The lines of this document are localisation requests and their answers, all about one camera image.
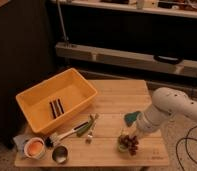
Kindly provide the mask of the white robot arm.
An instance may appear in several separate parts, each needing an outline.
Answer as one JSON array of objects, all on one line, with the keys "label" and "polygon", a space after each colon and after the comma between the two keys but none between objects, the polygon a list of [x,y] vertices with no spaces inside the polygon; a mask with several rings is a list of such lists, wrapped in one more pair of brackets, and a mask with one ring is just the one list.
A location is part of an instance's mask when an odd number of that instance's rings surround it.
[{"label": "white robot arm", "polygon": [[197,123],[197,101],[182,91],[158,88],[153,92],[151,104],[137,116],[135,129],[130,136],[141,139],[157,131],[176,114],[182,114]]}]

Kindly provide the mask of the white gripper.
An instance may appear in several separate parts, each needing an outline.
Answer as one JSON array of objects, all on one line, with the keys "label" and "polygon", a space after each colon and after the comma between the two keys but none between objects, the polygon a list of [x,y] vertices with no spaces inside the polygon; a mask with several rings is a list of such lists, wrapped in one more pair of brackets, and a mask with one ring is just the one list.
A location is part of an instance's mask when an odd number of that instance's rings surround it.
[{"label": "white gripper", "polygon": [[133,126],[133,132],[131,133],[131,137],[136,137],[137,139],[142,139],[147,136],[146,132],[141,131],[137,125]]}]

